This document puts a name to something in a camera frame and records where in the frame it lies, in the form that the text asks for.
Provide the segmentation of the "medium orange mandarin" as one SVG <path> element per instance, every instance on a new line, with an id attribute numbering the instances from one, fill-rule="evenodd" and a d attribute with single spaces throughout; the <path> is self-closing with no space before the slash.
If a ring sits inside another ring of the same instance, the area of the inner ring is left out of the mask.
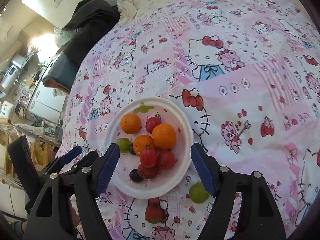
<path id="1" fill-rule="evenodd" d="M 135 134 L 138 133 L 142 127 L 141 120 L 136 114 L 125 114 L 121 118 L 120 127 L 126 134 Z"/>

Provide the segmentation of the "dark purple grape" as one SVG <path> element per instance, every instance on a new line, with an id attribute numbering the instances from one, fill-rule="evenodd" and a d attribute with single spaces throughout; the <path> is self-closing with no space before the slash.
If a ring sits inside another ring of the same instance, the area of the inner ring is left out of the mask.
<path id="1" fill-rule="evenodd" d="M 138 170 L 137 169 L 132 169 L 129 173 L 129 177 L 130 179 L 134 182 L 134 183 L 141 183 L 143 181 L 143 177 L 141 177 L 138 174 Z"/>

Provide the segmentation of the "small orange mandarin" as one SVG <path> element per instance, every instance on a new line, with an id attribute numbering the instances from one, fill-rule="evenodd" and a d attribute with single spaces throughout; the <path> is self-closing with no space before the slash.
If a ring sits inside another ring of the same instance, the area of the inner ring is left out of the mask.
<path id="1" fill-rule="evenodd" d="M 140 155 L 145 148 L 155 148 L 153 138 L 149 135 L 139 135 L 133 142 L 136 155 Z"/>

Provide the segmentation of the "red strawberry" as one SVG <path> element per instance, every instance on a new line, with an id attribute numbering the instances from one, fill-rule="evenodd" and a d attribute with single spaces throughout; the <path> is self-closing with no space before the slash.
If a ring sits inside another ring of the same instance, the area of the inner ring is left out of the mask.
<path id="1" fill-rule="evenodd" d="M 139 164 L 137 168 L 138 174 L 145 179 L 153 179 L 155 178 L 159 173 L 158 166 L 154 166 L 151 168 L 144 167 L 142 164 Z"/>
<path id="2" fill-rule="evenodd" d="M 159 204 L 153 203 L 146 207 L 145 220 L 151 224 L 160 223 L 163 219 L 163 211 Z"/>

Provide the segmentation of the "pink strawberry plate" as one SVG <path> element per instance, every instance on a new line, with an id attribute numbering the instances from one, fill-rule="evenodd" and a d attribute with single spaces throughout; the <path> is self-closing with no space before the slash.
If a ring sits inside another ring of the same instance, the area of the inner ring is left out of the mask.
<path id="1" fill-rule="evenodd" d="M 118 112 L 105 146 L 120 147 L 111 181 L 128 196 L 148 199 L 169 192 L 190 163 L 193 133 L 186 115 L 167 99 L 136 100 Z"/>

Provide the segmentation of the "Hello Kitty pink bedsheet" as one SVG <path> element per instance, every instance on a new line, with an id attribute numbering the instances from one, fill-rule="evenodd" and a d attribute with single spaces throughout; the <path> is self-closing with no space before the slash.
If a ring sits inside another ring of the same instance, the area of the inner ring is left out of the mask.
<path id="1" fill-rule="evenodd" d="M 290 4 L 286 15 L 219 23 L 119 22 L 76 74 L 58 156 L 74 146 L 102 154 L 125 106 L 168 99 L 220 164 L 262 173 L 294 237 L 319 195 L 319 32 L 299 0 Z"/>

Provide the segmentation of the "green lime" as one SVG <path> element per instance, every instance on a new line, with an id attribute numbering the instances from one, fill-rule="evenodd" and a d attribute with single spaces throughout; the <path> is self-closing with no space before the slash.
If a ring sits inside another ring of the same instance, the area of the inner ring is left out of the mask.
<path id="1" fill-rule="evenodd" d="M 210 193 L 205 190 L 202 183 L 198 182 L 190 187 L 189 197 L 192 202 L 201 204 L 210 197 Z"/>
<path id="2" fill-rule="evenodd" d="M 121 153 L 127 153 L 129 152 L 131 141 L 127 138 L 118 138 L 116 144 L 119 146 Z"/>

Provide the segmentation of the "black jacket on chair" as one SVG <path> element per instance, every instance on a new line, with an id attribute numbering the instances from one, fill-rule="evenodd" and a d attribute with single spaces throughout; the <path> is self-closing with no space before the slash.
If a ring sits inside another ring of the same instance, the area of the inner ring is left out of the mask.
<path id="1" fill-rule="evenodd" d="M 94 45 L 119 22 L 116 5 L 105 0 L 83 0 L 78 3 L 63 31 L 76 31 L 64 49 L 68 59 L 80 65 Z"/>

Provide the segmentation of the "white plastic bag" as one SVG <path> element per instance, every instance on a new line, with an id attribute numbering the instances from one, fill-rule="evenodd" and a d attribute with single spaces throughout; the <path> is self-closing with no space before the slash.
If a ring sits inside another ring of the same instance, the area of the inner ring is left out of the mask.
<path id="1" fill-rule="evenodd" d="M 57 47 L 61 48 L 64 44 L 66 44 L 68 41 L 70 41 L 75 32 L 74 31 L 67 31 L 62 30 L 58 27 L 54 28 L 54 35 L 55 35 L 55 44 Z"/>

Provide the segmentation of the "large orange mandarin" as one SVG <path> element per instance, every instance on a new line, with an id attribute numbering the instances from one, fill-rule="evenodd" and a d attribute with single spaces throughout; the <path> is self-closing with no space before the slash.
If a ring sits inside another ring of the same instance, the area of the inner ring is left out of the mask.
<path id="1" fill-rule="evenodd" d="M 157 148 L 172 149 L 176 145 L 176 132 L 170 124 L 160 124 L 153 129 L 153 142 Z"/>

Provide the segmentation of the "red tomato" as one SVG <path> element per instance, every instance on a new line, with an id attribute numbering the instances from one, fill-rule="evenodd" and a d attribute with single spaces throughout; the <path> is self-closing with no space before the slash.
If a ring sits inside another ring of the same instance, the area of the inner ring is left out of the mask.
<path id="1" fill-rule="evenodd" d="M 146 167 L 151 168 L 157 164 L 157 151 L 154 148 L 145 148 L 140 153 L 140 163 Z"/>
<path id="2" fill-rule="evenodd" d="M 153 129 L 160 125 L 162 123 L 161 118 L 153 116 L 151 118 L 148 118 L 146 124 L 145 124 L 145 129 L 148 133 L 152 133 Z"/>
<path id="3" fill-rule="evenodd" d="M 175 155 L 169 150 L 163 150 L 158 155 L 158 166 L 162 170 L 169 170 L 176 164 Z"/>

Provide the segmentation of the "white kitchen cabinet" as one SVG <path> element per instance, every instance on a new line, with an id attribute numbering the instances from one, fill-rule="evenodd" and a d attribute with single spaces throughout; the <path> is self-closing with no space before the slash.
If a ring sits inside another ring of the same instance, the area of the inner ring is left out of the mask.
<path id="1" fill-rule="evenodd" d="M 61 117 L 66 96 L 54 96 L 54 89 L 51 87 L 45 87 L 43 84 L 43 80 L 48 75 L 52 65 L 53 62 L 51 61 L 37 82 L 27 105 L 26 116 L 37 116 L 47 120 L 48 122 L 57 124 Z"/>

